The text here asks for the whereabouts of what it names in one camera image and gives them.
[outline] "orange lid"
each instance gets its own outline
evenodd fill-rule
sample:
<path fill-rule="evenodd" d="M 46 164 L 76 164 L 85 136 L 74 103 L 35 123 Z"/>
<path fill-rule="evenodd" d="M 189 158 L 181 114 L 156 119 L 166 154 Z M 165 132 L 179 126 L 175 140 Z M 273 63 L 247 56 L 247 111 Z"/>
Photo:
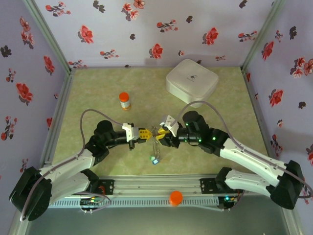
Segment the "orange lid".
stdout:
<path fill-rule="evenodd" d="M 176 207 L 182 202 L 182 193 L 179 191 L 174 191 L 170 195 L 170 203 L 172 206 Z"/>
<path fill-rule="evenodd" d="M 119 94 L 119 100 L 122 102 L 127 102 L 129 100 L 129 95 L 126 92 Z"/>

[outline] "pill bottle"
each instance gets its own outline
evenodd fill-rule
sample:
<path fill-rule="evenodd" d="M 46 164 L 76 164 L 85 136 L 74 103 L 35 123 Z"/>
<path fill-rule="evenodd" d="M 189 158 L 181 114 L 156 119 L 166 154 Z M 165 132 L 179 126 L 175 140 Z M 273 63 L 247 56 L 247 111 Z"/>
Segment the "pill bottle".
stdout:
<path fill-rule="evenodd" d="M 119 94 L 119 100 L 121 102 L 122 109 L 130 110 L 131 109 L 131 101 L 129 100 L 129 95 L 126 92 L 122 92 Z"/>

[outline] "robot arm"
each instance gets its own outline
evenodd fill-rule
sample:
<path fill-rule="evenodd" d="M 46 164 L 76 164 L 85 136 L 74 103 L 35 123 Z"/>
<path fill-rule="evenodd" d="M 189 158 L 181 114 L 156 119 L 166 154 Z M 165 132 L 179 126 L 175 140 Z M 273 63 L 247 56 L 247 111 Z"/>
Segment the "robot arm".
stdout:
<path fill-rule="evenodd" d="M 293 209 L 300 195 L 302 184 L 275 166 L 280 166 L 296 176 L 303 178 L 300 165 L 294 161 L 288 164 L 269 158 L 253 149 L 239 143 L 239 148 L 228 133 L 210 128 L 204 118 L 196 111 L 187 112 L 183 116 L 186 128 L 176 122 L 171 116 L 165 116 L 161 122 L 162 128 L 156 138 L 162 145 L 178 148 L 181 142 L 198 146 L 209 154 L 232 160 L 255 174 L 247 174 L 223 167 L 216 177 L 219 189 L 244 189 L 268 196 L 279 206 Z M 267 159 L 273 165 L 259 158 Z"/>
<path fill-rule="evenodd" d="M 25 217 L 29 221 L 41 216 L 50 204 L 61 198 L 82 191 L 94 192 L 99 187 L 99 178 L 89 168 L 104 160 L 111 147 L 128 144 L 133 150 L 135 143 L 143 143 L 152 135 L 147 129 L 134 127 L 132 123 L 124 123 L 122 128 L 123 131 L 115 132 L 110 121 L 101 121 L 79 156 L 75 154 L 58 163 L 55 170 L 56 165 L 39 170 L 34 167 L 26 169 L 13 189 L 10 201 L 22 212 L 30 190 L 45 174 L 26 208 Z"/>

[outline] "white plastic container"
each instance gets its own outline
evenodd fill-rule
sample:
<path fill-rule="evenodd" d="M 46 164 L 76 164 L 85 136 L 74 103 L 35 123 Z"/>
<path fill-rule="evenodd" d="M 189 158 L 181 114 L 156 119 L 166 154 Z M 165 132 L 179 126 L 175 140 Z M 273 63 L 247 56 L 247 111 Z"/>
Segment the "white plastic container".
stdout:
<path fill-rule="evenodd" d="M 214 92 L 219 77 L 196 62 L 186 59 L 181 61 L 166 76 L 166 90 L 185 103 L 207 100 Z M 202 104 L 191 105 L 194 108 Z"/>

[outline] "lavender wall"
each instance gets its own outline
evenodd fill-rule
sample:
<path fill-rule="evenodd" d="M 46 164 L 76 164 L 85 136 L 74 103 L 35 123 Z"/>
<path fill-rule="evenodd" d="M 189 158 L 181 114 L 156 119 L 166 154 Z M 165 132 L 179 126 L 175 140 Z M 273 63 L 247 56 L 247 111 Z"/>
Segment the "lavender wall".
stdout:
<path fill-rule="evenodd" d="M 274 0 L 35 0 L 71 67 L 240 66 Z"/>
<path fill-rule="evenodd" d="M 15 212 L 9 195 L 26 167 L 39 166 L 66 72 L 21 0 L 2 1 L 0 20 L 0 228 L 4 235 Z"/>
<path fill-rule="evenodd" d="M 264 116 L 273 156 L 300 163 L 313 186 L 313 1 L 286 2 L 248 66 L 248 86 Z M 313 197 L 299 199 L 296 207 L 306 234 L 313 234 Z"/>

